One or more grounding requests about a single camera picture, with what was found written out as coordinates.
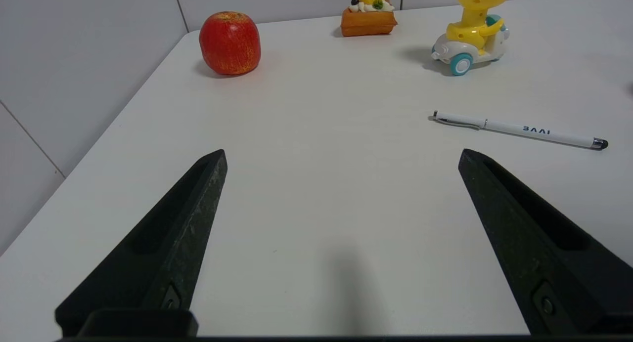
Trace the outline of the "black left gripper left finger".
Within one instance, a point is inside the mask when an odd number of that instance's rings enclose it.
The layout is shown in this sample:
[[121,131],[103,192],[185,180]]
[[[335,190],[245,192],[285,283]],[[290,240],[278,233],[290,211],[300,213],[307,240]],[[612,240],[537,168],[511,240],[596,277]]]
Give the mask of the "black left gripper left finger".
[[190,305],[227,174],[199,158],[56,308],[63,336],[195,336]]

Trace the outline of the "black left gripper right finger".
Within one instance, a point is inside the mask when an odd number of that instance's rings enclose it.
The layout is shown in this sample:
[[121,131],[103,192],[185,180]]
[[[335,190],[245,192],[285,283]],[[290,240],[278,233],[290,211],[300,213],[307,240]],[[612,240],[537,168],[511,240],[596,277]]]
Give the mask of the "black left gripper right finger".
[[631,335],[629,264],[492,158],[458,170],[531,335]]

